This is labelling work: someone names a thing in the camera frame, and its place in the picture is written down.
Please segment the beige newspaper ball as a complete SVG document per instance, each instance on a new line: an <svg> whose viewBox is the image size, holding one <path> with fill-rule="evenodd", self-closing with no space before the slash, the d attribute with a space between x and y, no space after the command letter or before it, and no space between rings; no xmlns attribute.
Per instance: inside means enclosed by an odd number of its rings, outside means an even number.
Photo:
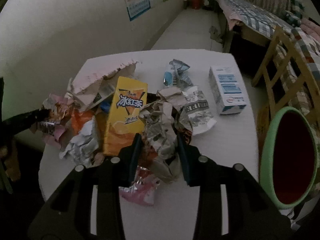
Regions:
<svg viewBox="0 0 320 240"><path fill-rule="evenodd" d="M157 92L158 99L140 109L145 125L142 133L143 153L139 165L148 168L164 183L172 183L181 172L177 137L191 141L193 128L185 113L187 100L177 87Z"/></svg>

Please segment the pink silver foil wrapper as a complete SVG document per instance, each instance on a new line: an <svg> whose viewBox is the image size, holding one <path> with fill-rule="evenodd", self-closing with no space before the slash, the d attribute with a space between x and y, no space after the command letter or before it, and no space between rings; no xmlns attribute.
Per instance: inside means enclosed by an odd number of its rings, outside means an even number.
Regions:
<svg viewBox="0 0 320 240"><path fill-rule="evenodd" d="M119 194L128 202L153 206L160 180L147 168L138 166L130 187L120 187Z"/></svg>

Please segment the yellow iced tea carton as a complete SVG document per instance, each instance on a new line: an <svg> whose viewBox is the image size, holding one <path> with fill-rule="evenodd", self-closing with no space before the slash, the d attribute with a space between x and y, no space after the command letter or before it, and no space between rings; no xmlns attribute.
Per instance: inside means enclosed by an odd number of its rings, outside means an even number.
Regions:
<svg viewBox="0 0 320 240"><path fill-rule="evenodd" d="M120 76L113 95L104 134L103 154L117 156L130 146L137 133L142 133L144 123L139 118L140 109L146 105L148 84Z"/></svg>

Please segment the crumpled white grey paper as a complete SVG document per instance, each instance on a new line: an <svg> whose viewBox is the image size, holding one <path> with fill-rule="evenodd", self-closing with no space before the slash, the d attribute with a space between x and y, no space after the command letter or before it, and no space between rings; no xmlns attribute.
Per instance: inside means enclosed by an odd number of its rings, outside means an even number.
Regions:
<svg viewBox="0 0 320 240"><path fill-rule="evenodd" d="M84 123L80 132L72 137L59 158L71 157L76 165L91 167L94 159L94 152L100 147L100 132L96 118Z"/></svg>

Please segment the orange snack wrapper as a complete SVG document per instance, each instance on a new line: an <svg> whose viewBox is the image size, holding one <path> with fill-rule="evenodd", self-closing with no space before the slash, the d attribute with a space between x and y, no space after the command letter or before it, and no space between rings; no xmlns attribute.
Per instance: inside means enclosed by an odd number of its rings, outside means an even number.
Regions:
<svg viewBox="0 0 320 240"><path fill-rule="evenodd" d="M84 124L92 120L93 117L95 117L97 121L100 139L103 139L108 114L101 110L98 110L97 112L94 112L93 110L79 112L77 109L73 109L71 114L71 127L73 129L73 135L77 135L83 128Z"/></svg>

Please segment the white blue milk carton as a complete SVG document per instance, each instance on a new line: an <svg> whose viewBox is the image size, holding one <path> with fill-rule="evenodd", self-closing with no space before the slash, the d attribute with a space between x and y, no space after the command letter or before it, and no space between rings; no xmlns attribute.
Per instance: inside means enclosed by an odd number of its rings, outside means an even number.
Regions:
<svg viewBox="0 0 320 240"><path fill-rule="evenodd" d="M211 66L209 84L220 115L240 114L247 106L243 90L232 68Z"/></svg>

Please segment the blue white crumpled wrapper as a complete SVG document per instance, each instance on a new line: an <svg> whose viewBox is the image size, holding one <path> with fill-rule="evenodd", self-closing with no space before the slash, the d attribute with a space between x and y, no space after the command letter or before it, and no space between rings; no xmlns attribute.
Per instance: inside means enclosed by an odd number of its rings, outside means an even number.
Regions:
<svg viewBox="0 0 320 240"><path fill-rule="evenodd" d="M186 90L193 87L188 70L190 66L183 61L173 59L165 68L163 84L165 88L178 87L181 90Z"/></svg>

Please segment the wooden chair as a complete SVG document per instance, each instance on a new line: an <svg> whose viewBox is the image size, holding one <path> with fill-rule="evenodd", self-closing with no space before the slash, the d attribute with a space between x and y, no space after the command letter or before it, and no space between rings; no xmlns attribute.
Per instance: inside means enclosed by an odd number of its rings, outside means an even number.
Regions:
<svg viewBox="0 0 320 240"><path fill-rule="evenodd" d="M274 32L252 86L261 79L266 85L271 118L283 107L292 106L303 113L313 129L319 130L319 86L291 35L280 27Z"/></svg>

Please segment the bed with plaid blanket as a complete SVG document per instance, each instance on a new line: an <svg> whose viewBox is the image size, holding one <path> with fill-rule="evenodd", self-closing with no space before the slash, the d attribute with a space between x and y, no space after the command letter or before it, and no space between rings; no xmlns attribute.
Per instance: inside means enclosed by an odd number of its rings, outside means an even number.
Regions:
<svg viewBox="0 0 320 240"><path fill-rule="evenodd" d="M240 48L265 51L276 31L291 35L293 29L278 16L246 0L216 0L223 51L235 54Z"/></svg>

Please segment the red container on floor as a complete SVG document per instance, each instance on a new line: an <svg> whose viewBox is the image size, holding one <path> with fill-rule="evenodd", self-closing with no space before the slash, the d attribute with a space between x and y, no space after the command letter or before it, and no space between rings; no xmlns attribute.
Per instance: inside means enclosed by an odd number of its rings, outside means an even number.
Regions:
<svg viewBox="0 0 320 240"><path fill-rule="evenodd" d="M199 10L201 8L202 0L191 0L191 8L194 10Z"/></svg>

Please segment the pink folded blanket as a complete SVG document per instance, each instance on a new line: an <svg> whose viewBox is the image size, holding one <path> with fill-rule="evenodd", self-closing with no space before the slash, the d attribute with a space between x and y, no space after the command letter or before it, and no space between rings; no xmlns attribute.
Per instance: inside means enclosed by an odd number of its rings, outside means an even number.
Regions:
<svg viewBox="0 0 320 240"><path fill-rule="evenodd" d="M300 28L307 33L308 35L312 36L316 41L320 41L320 26L316 25L312 21L303 18L301 21Z"/></svg>

